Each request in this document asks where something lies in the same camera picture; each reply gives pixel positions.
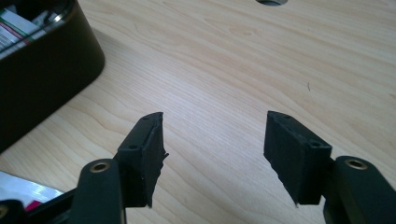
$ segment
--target round hole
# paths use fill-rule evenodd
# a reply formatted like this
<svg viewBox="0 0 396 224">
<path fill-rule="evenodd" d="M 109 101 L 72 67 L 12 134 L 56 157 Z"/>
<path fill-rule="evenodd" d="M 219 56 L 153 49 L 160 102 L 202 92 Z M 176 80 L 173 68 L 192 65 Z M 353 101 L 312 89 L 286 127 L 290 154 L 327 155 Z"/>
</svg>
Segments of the round hole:
<svg viewBox="0 0 396 224">
<path fill-rule="evenodd" d="M 368 166 L 364 162 L 354 159 L 346 160 L 346 165 L 357 170 L 366 170 L 368 168 Z"/>
<path fill-rule="evenodd" d="M 5 217 L 8 212 L 8 207 L 5 205 L 0 205 L 0 219 Z"/>
<path fill-rule="evenodd" d="M 311 146 L 312 146 L 312 147 L 320 147 L 321 144 L 320 144 L 319 142 L 312 141 Z"/>
<path fill-rule="evenodd" d="M 268 7 L 278 7 L 288 2 L 288 0 L 256 0 L 256 1 Z"/>
<path fill-rule="evenodd" d="M 93 173 L 100 173 L 108 169 L 110 167 L 110 164 L 107 162 L 98 162 L 95 165 L 91 167 L 91 172 Z"/>
</svg>

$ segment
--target wood grain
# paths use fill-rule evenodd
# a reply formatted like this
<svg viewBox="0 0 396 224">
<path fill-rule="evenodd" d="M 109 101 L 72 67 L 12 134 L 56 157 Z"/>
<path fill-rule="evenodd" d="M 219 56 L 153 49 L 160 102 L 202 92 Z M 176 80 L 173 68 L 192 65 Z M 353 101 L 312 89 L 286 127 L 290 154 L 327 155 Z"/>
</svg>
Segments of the wood grain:
<svg viewBox="0 0 396 224">
<path fill-rule="evenodd" d="M 372 162 L 396 188 L 393 0 L 80 0 L 106 68 L 0 156 L 61 190 L 164 112 L 170 153 L 152 209 L 130 223 L 324 223 L 297 209 L 262 155 L 266 113 L 297 118 L 332 157 Z"/>
</svg>

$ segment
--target black metal bracket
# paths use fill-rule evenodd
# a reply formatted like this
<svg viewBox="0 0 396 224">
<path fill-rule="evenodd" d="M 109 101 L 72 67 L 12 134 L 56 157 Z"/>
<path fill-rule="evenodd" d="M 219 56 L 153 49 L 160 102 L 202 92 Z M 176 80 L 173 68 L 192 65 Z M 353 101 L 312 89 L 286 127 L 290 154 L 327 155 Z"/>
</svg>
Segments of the black metal bracket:
<svg viewBox="0 0 396 224">
<path fill-rule="evenodd" d="M 396 223 L 396 192 L 370 162 L 331 159 L 332 146 L 293 117 L 267 114 L 264 157 L 295 203 L 326 198 L 326 223 Z"/>
<path fill-rule="evenodd" d="M 78 186 L 32 211 L 21 202 L 0 202 L 1 224 L 126 223 L 126 207 L 152 206 L 163 160 L 163 113 L 140 119 L 114 159 L 88 163 Z"/>
</svg>

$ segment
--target textured black surface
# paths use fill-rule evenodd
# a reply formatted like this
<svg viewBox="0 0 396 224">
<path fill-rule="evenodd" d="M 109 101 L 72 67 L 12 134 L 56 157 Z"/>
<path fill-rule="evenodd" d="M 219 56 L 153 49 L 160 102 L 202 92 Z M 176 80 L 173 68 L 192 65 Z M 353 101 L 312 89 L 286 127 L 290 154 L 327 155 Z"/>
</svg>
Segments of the textured black surface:
<svg viewBox="0 0 396 224">
<path fill-rule="evenodd" d="M 293 117 L 267 114 L 264 156 L 295 203 L 318 204 L 332 146 Z"/>
<path fill-rule="evenodd" d="M 152 206 L 157 179 L 168 154 L 163 148 L 163 113 L 140 119 L 118 149 L 126 207 Z"/>
</svg>

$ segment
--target wooden table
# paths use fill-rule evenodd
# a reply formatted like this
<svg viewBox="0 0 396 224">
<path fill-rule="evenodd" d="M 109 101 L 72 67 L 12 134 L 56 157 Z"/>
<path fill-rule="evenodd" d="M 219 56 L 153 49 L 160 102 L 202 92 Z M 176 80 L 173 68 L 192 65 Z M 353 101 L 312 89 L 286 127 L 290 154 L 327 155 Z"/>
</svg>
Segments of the wooden table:
<svg viewBox="0 0 396 224">
<path fill-rule="evenodd" d="M 323 200 L 297 209 L 262 155 L 275 110 L 396 188 L 394 0 L 79 2 L 106 68 L 0 170 L 72 189 L 86 163 L 163 111 L 170 156 L 153 208 L 128 209 L 131 223 L 324 223 Z"/>
</svg>

